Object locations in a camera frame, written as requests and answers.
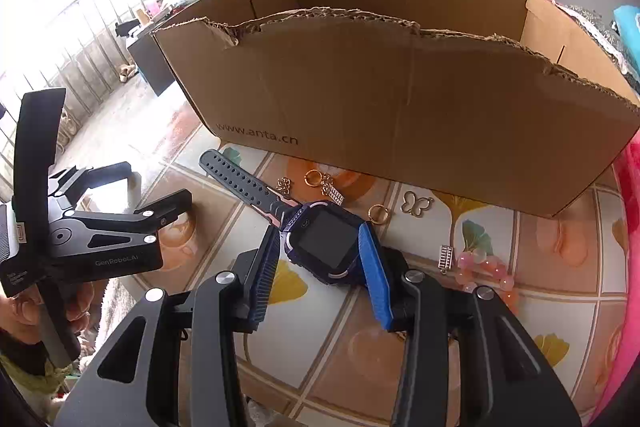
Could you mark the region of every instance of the keychain charm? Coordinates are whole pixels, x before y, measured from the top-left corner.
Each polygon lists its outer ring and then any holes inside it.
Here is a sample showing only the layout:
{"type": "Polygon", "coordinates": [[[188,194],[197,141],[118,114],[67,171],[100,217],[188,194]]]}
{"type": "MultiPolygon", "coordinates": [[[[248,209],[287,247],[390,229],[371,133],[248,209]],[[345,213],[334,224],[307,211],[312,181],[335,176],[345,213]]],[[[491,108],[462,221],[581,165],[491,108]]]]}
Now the keychain charm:
{"type": "Polygon", "coordinates": [[[309,187],[322,187],[322,195],[329,196],[334,203],[342,206],[344,196],[334,187],[334,179],[331,174],[320,172],[318,169],[311,169],[305,174],[305,183],[309,187]]]}
{"type": "Polygon", "coordinates": [[[440,258],[438,259],[438,268],[443,275],[451,270],[453,265],[453,247],[442,245],[440,247],[440,258]]]}
{"type": "Polygon", "coordinates": [[[411,214],[414,217],[422,217],[424,211],[429,210],[433,204],[433,198],[418,198],[412,190],[406,191],[403,199],[404,203],[400,210],[404,214],[411,214]]]}
{"type": "Polygon", "coordinates": [[[289,196],[289,193],[291,191],[291,180],[286,176],[283,176],[282,178],[278,178],[278,184],[276,185],[276,190],[283,196],[289,196]]]}

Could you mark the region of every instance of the watch strap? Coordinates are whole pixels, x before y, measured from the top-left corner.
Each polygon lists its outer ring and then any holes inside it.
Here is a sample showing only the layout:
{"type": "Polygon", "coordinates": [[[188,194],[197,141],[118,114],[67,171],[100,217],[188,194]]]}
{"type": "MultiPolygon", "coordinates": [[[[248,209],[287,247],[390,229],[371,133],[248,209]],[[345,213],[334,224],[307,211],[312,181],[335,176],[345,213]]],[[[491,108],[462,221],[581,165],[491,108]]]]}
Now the watch strap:
{"type": "Polygon", "coordinates": [[[296,200],[276,192],[215,149],[209,149],[200,156],[200,167],[279,229],[286,220],[286,212],[299,205],[296,200]]]}

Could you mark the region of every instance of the blue gripper pad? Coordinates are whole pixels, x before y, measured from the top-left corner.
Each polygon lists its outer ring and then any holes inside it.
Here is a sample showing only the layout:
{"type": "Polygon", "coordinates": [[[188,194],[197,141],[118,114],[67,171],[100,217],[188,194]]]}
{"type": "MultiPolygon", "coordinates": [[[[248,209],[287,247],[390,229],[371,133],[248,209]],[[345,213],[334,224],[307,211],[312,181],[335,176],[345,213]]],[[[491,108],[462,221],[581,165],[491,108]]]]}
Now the blue gripper pad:
{"type": "Polygon", "coordinates": [[[389,283],[382,263],[380,263],[376,243],[371,237],[371,232],[366,223],[362,223],[358,229],[358,250],[362,268],[364,269],[364,277],[367,279],[373,314],[380,322],[380,325],[385,330],[388,330],[393,319],[389,283]]]}

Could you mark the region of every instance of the smartwatch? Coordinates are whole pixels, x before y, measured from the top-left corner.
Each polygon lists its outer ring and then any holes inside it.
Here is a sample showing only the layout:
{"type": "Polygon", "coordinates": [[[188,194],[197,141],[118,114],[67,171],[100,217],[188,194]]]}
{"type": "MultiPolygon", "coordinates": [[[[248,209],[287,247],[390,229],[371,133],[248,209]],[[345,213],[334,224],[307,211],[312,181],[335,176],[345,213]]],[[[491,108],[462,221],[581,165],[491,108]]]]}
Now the smartwatch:
{"type": "Polygon", "coordinates": [[[301,204],[229,161],[214,149],[200,167],[280,230],[289,260],[325,284],[364,284],[358,230],[364,220],[331,201],[301,204]]]}

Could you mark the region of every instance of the pink fabric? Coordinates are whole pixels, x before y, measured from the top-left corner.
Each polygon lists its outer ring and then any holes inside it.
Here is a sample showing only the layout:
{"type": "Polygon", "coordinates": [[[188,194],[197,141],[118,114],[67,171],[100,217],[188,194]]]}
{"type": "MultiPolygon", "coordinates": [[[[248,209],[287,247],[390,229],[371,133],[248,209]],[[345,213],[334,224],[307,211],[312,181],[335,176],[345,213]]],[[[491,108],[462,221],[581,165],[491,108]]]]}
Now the pink fabric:
{"type": "Polygon", "coordinates": [[[629,235],[628,303],[618,354],[592,419],[609,403],[640,353],[640,132],[616,158],[613,166],[625,202],[629,235]]]}

